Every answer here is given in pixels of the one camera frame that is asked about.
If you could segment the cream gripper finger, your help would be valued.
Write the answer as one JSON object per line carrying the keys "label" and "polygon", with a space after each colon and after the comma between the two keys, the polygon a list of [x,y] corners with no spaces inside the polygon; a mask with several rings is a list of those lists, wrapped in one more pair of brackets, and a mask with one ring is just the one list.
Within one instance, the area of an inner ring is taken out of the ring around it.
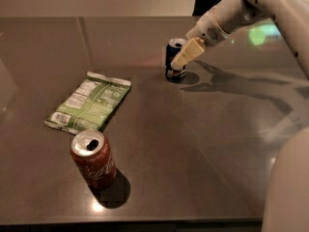
{"label": "cream gripper finger", "polygon": [[174,57],[171,62],[171,67],[174,70],[180,70],[186,64],[200,56],[205,51],[204,41],[200,38],[185,40],[180,52]]}

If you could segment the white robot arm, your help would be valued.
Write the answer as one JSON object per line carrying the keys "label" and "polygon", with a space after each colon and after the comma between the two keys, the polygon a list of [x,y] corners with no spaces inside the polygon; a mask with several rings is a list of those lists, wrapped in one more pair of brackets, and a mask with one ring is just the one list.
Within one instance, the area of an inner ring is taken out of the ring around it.
{"label": "white robot arm", "polygon": [[[181,69],[207,47],[266,17],[276,24],[309,78],[308,0],[221,0],[187,32],[187,42],[172,60],[172,68]],[[292,136],[276,157],[267,188],[262,232],[309,232],[309,128]]]}

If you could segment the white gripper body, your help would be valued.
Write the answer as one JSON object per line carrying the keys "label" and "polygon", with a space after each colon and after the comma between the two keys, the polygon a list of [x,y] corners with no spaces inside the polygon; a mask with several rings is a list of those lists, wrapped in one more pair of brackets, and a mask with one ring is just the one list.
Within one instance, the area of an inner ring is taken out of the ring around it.
{"label": "white gripper body", "polygon": [[188,39],[202,39],[207,46],[226,40],[233,30],[233,13],[226,8],[213,7],[203,14],[195,26],[186,33]]}

